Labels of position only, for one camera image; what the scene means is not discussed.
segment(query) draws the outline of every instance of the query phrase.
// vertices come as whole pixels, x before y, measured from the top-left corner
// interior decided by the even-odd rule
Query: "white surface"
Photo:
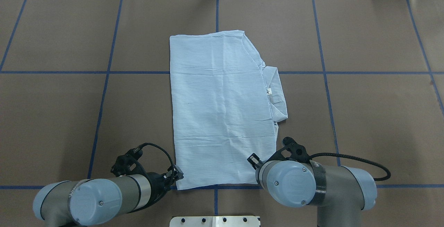
[[[266,67],[244,31],[170,37],[178,190],[256,184],[247,158],[276,151],[287,118],[279,74]],[[267,89],[273,90],[267,95]]]
[[[199,216],[199,217],[173,217],[170,227],[260,227],[259,216]]]

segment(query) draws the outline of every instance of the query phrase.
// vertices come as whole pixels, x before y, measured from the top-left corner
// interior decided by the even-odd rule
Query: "power cord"
[[[382,164],[379,164],[377,162],[373,162],[373,161],[370,161],[370,160],[367,160],[367,159],[362,159],[362,158],[359,158],[359,157],[346,155],[346,154],[322,152],[322,153],[317,153],[317,154],[311,155],[310,159],[313,159],[313,158],[316,158],[316,157],[322,157],[322,156],[330,156],[330,157],[337,157],[337,158],[344,158],[344,159],[353,159],[353,160],[356,160],[356,161],[367,163],[369,165],[373,165],[373,166],[379,167],[382,170],[384,170],[385,173],[387,173],[387,175],[385,175],[382,178],[373,178],[373,180],[375,180],[375,181],[384,181],[384,180],[389,179],[392,176],[392,173],[390,172],[390,170],[388,170],[387,167],[385,167]]]

